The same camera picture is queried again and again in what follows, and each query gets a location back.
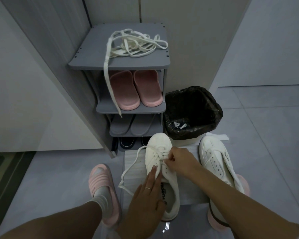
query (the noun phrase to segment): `white shoelace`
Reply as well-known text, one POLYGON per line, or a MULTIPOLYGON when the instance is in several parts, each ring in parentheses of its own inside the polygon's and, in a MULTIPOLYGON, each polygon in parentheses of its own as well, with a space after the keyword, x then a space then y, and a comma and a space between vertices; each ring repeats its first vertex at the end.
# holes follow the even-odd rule
POLYGON ((154 148, 152 146, 143 146, 143 147, 140 147, 137 151, 137 155, 136 155, 136 159, 135 161, 133 162, 133 164, 127 169, 125 170, 123 173, 122 173, 122 176, 121 176, 121 182, 119 184, 119 188, 121 189, 124 189, 127 193, 129 193, 131 196, 134 195, 133 192, 131 192, 128 188, 126 188, 123 183, 124 183, 124 176, 125 174, 130 170, 130 168, 136 163, 137 161, 137 158, 138 158, 138 154, 139 152, 143 149, 143 148, 151 148, 153 151, 155 151, 155 154, 154 154, 154 157, 158 156, 158 159, 159 159, 159 162, 160 162, 160 166, 161 164, 163 163, 163 160, 168 158, 168 153, 169 151, 166 151, 166 148, 163 147, 163 146, 157 146, 157 148, 154 148))
POLYGON ((167 49, 168 43, 164 40, 160 40, 159 35, 155 35, 154 39, 151 39, 148 34, 142 34, 137 31, 133 31, 132 29, 124 29, 121 31, 115 31, 109 37, 106 46, 106 55, 104 61, 104 77, 109 89, 111 98, 115 104, 117 111, 122 117, 121 110, 115 100, 114 93, 110 84, 110 78, 108 73, 108 64, 109 59, 114 57, 124 57, 130 56, 132 58, 138 58, 141 56, 146 56, 155 51, 156 47, 161 49, 167 49), (112 48, 112 42, 117 39, 122 39, 122 43, 120 46, 112 48))

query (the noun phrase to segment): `white sock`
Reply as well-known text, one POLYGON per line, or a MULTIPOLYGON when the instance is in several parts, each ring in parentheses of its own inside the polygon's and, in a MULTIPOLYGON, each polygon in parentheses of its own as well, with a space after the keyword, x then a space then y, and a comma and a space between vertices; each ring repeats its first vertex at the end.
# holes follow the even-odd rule
MULTIPOLYGON (((103 171, 102 168, 97 168, 94 174, 98 174, 99 172, 102 171, 103 171)), ((110 194, 110 190, 107 186, 102 186, 98 188, 95 191, 94 197, 91 199, 91 201, 94 201, 100 205, 102 209, 102 218, 106 219, 112 215, 112 211, 113 211, 112 197, 110 194)))

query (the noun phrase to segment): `white sneaker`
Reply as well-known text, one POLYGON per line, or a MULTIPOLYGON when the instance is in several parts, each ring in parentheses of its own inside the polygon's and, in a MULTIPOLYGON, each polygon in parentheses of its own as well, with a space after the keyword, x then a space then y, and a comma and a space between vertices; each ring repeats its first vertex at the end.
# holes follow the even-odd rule
MULTIPOLYGON (((152 170, 153 165, 157 166, 155 178, 158 176, 159 172, 162 171, 162 200, 166 204, 166 210, 162 217, 162 221, 173 220, 178 214, 180 205, 176 172, 172 172, 163 162, 164 159, 168 158, 168 153, 171 147, 171 140, 166 134, 156 133, 150 138, 150 140, 147 143, 147 146, 143 146, 138 149, 136 159, 134 163, 131 165, 132 167, 135 164, 139 151, 143 148, 146 148, 145 165, 147 174, 152 170)), ((121 176, 122 180, 118 187, 124 189, 130 195, 133 195, 133 193, 130 190, 123 186, 124 175, 131 167, 129 167, 127 170, 123 172, 121 176)))
MULTIPOLYGON (((243 186, 234 172, 227 149, 222 141, 212 135, 204 136, 199 143, 199 156, 200 162, 205 169, 208 169, 219 179, 244 193, 243 186)), ((227 224, 213 201, 210 201, 210 209, 218 223, 222 225, 227 224)))

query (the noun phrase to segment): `black shoe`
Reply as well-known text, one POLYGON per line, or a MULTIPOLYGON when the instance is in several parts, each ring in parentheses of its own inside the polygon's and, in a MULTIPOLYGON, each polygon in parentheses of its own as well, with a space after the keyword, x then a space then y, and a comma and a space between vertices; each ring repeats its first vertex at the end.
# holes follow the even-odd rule
POLYGON ((141 142, 142 142, 142 146, 146 146, 149 142, 151 137, 142 137, 141 138, 141 142))
POLYGON ((123 149, 131 149, 136 142, 136 137, 122 137, 120 138, 120 145, 123 149))

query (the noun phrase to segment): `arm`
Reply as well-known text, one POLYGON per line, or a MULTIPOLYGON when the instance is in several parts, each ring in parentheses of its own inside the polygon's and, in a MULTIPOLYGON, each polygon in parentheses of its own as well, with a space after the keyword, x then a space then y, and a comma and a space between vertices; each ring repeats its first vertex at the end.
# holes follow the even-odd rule
POLYGON ((221 181, 204 169, 186 148, 173 147, 164 162, 207 194, 239 238, 299 237, 295 224, 221 181))

